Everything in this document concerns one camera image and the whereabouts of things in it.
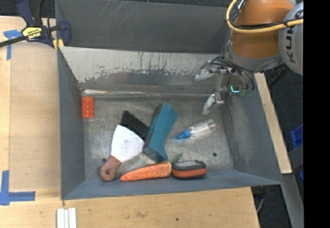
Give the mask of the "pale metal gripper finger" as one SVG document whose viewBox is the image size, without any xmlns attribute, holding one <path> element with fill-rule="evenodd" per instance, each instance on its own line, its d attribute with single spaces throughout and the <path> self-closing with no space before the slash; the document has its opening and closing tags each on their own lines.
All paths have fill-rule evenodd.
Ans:
<svg viewBox="0 0 330 228">
<path fill-rule="evenodd" d="M 224 103 L 223 96 L 220 93 L 211 94 L 203 105 L 202 114 L 207 115 L 214 109 L 217 109 Z"/>
<path fill-rule="evenodd" d="M 195 81 L 206 80 L 215 74 L 215 69 L 211 66 L 201 68 L 199 73 L 194 77 Z"/>
</svg>

